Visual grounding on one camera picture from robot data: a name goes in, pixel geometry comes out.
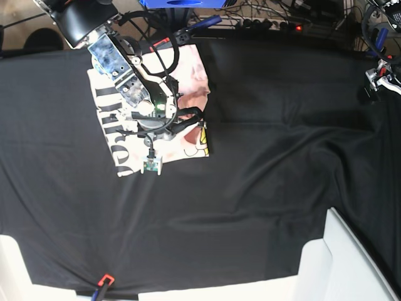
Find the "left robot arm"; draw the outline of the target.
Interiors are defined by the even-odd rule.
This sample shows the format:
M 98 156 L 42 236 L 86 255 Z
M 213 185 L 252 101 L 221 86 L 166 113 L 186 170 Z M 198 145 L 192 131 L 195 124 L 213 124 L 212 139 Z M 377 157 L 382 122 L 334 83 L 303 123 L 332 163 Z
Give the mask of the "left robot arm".
M 365 54 L 377 62 L 365 72 L 367 102 L 382 102 L 388 92 L 400 95 L 400 54 L 391 54 L 385 46 L 389 40 L 400 47 L 400 1 L 367 1 L 361 29 Z

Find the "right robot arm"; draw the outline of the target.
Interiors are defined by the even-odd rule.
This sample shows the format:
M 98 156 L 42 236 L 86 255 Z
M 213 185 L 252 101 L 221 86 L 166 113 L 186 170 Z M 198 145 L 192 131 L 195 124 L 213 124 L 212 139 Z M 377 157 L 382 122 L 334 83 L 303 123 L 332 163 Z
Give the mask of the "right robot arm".
M 151 18 L 120 14 L 111 1 L 38 1 L 68 45 L 91 56 L 98 122 L 120 177 L 161 173 L 166 162 L 209 156 L 204 107 L 209 89 L 194 45 L 165 33 L 162 48 L 121 35 L 114 24 Z

